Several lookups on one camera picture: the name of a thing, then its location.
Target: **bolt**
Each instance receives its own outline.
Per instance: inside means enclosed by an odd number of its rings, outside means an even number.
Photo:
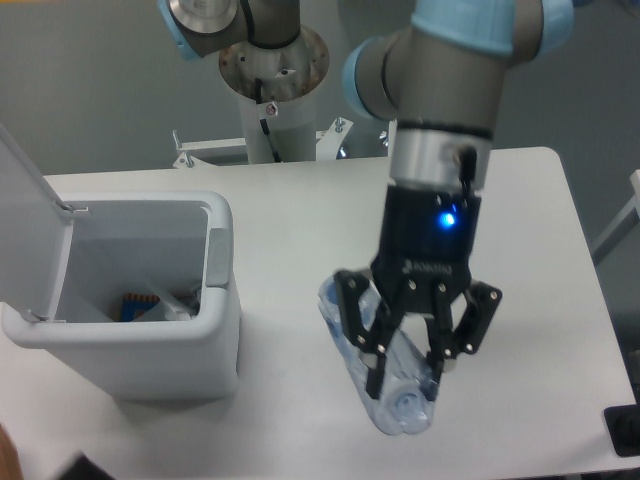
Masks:
[[[380,144],[383,147],[389,148],[389,132],[387,132],[386,130],[380,132],[380,135],[378,135],[378,140],[380,140]]]
[[[265,111],[267,112],[267,115],[277,115],[278,114],[278,107],[274,102],[271,102],[270,104],[267,105],[267,108],[265,109]]]
[[[342,130],[345,125],[347,124],[347,122],[344,120],[344,118],[342,117],[338,117],[336,118],[336,133],[342,133]]]

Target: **metal bracket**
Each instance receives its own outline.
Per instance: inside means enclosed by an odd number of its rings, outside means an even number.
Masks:
[[[331,127],[325,131],[316,132],[316,161],[335,161],[338,157],[340,146],[351,130],[353,122],[338,118],[332,122]],[[204,142],[182,143],[178,138],[178,132],[173,131],[173,142],[175,144],[178,158],[173,163],[174,168],[197,168],[224,165],[218,161],[221,157],[235,155],[246,155],[247,144],[244,138],[229,138],[224,140],[208,140]],[[212,158],[212,163],[204,162],[197,157]]]

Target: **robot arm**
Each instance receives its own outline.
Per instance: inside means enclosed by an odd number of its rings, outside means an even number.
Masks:
[[[300,34],[299,0],[158,0],[158,8],[188,60],[243,41],[282,48]]]
[[[379,251],[370,270],[334,275],[342,331],[368,367],[372,399],[405,315],[425,318],[436,382],[445,362],[482,342],[502,294],[472,280],[469,256],[505,75],[562,43],[572,22],[571,0],[418,0],[409,29],[349,58],[354,108],[398,119]],[[358,302],[370,279],[381,301],[366,329]],[[459,295],[467,309],[454,329]]]

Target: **table surface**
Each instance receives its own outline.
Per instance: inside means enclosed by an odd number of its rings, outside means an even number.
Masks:
[[[338,267],[376,251],[387,159],[50,177],[63,192],[213,190],[234,215],[243,307],[237,394],[115,401],[45,351],[0,334],[0,421],[26,478],[80,449],[119,479],[502,479],[631,468],[602,410],[633,395],[561,163],[492,154],[471,267],[504,300],[477,355],[444,375],[435,421],[387,437],[317,311]],[[425,332],[417,323],[412,334]]]

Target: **blue led light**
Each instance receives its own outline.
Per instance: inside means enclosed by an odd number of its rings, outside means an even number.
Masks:
[[[449,230],[456,224],[456,217],[453,213],[445,212],[441,213],[438,217],[438,223],[445,230]]]

